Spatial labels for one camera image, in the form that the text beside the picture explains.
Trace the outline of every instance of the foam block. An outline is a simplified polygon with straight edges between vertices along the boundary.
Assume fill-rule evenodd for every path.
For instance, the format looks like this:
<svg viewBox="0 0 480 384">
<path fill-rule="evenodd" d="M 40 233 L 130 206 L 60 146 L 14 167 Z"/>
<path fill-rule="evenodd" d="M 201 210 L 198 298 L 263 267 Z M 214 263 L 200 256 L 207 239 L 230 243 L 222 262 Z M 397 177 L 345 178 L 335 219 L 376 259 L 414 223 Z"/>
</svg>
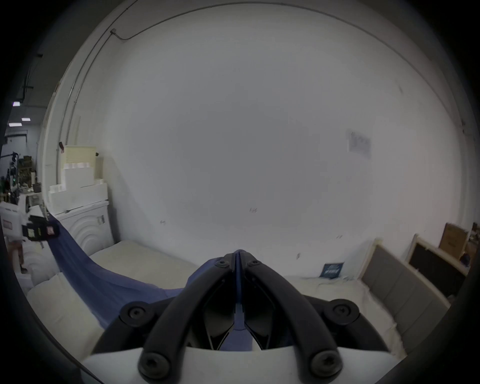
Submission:
<svg viewBox="0 0 480 384">
<path fill-rule="evenodd" d="M 107 184 L 102 179 L 95 180 L 94 185 L 73 189 L 67 189 L 61 184 L 52 185 L 48 194 L 50 196 L 48 210 L 54 215 L 108 200 Z"/>
<path fill-rule="evenodd" d="M 90 163 L 67 163 L 61 170 L 61 183 L 67 190 L 94 185 L 94 172 Z"/>
</svg>

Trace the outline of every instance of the small blue sign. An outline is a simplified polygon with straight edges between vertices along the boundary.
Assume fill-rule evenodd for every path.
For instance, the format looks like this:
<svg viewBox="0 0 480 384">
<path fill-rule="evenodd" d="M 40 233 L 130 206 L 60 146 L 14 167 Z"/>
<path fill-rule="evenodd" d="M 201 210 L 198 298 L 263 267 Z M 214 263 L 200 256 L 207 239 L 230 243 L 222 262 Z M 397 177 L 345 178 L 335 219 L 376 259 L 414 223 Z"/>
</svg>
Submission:
<svg viewBox="0 0 480 384">
<path fill-rule="evenodd" d="M 335 264 L 325 264 L 324 270 L 320 277 L 327 277 L 329 279 L 334 279 L 340 275 L 340 271 L 342 270 L 343 263 L 335 263 Z"/>
</svg>

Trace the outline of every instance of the black screw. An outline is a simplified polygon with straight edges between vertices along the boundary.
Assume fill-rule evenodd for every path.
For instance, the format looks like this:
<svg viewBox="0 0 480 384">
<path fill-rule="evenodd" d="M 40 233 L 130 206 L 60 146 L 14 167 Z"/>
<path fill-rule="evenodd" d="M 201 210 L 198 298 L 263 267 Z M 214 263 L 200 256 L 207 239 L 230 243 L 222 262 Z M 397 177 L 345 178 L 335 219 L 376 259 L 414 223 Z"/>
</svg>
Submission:
<svg viewBox="0 0 480 384">
<path fill-rule="evenodd" d="M 150 379 L 163 379 L 170 372 L 170 363 L 159 353 L 147 352 L 140 357 L 138 370 Z"/>
<path fill-rule="evenodd" d="M 322 351 L 313 357 L 310 369 L 315 376 L 330 377 L 342 369 L 342 359 L 334 350 Z"/>
<path fill-rule="evenodd" d="M 260 264 L 261 264 L 261 262 L 259 262 L 258 260 L 252 260 L 252 261 L 249 261 L 247 265 L 249 267 L 253 267 L 253 266 L 256 266 L 256 265 L 260 265 Z"/>
<path fill-rule="evenodd" d="M 338 315 L 338 316 L 348 316 L 351 313 L 350 308 L 345 305 L 345 304 L 340 304 L 337 305 L 336 307 L 333 308 L 333 311 Z"/>
<path fill-rule="evenodd" d="M 230 266 L 230 263 L 226 260 L 218 260 L 215 265 L 217 267 L 220 267 L 220 268 L 227 268 L 228 266 Z"/>
<path fill-rule="evenodd" d="M 133 307 L 128 311 L 128 315 L 135 320 L 140 319 L 145 314 L 145 310 L 141 307 Z"/>
</svg>

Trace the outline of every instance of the blue fabric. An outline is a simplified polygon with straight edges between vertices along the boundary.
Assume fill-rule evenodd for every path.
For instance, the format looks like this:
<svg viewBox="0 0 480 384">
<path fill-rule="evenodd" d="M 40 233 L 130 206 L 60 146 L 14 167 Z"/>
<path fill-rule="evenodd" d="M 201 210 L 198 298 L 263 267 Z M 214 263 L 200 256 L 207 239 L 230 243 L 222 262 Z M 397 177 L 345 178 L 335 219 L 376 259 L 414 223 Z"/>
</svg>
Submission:
<svg viewBox="0 0 480 384">
<path fill-rule="evenodd" d="M 235 300 L 235 316 L 233 329 L 223 341 L 221 351 L 251 351 L 253 337 L 245 327 L 245 316 L 241 305 L 242 291 L 241 291 L 241 262 L 240 252 L 237 250 L 234 253 L 235 257 L 235 283 L 236 283 L 236 300 Z"/>
<path fill-rule="evenodd" d="M 48 245 L 60 270 L 102 328 L 107 328 L 131 301 L 153 303 L 182 291 L 161 289 L 102 268 L 86 255 L 60 222 L 58 225 L 60 234 L 49 239 Z"/>
<path fill-rule="evenodd" d="M 72 288 L 81 297 L 102 328 L 117 318 L 122 307 L 132 301 L 153 303 L 180 294 L 183 288 L 162 289 L 129 277 L 116 274 L 96 264 L 80 248 L 70 233 L 56 219 L 60 234 L 49 239 L 48 245 L 60 270 Z M 210 259 L 201 265 L 187 280 L 191 284 L 199 275 L 211 268 L 220 257 Z M 252 350 L 252 336 L 245 328 L 241 307 L 240 254 L 235 253 L 237 304 L 233 330 L 222 344 L 221 350 Z"/>
</svg>

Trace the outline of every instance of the ceiling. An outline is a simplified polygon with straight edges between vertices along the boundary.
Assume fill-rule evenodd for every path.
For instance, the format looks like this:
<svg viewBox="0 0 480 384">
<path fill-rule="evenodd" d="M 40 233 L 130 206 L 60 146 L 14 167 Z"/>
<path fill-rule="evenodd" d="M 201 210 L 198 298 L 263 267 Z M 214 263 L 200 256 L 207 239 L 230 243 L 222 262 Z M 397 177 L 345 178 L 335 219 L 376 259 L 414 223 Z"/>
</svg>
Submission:
<svg viewBox="0 0 480 384">
<path fill-rule="evenodd" d="M 50 98 L 70 61 L 95 27 L 123 0 L 80 0 L 65 11 L 46 34 L 29 66 L 23 103 L 13 107 L 9 122 L 39 126 Z M 23 97 L 23 88 L 17 99 Z"/>
</svg>

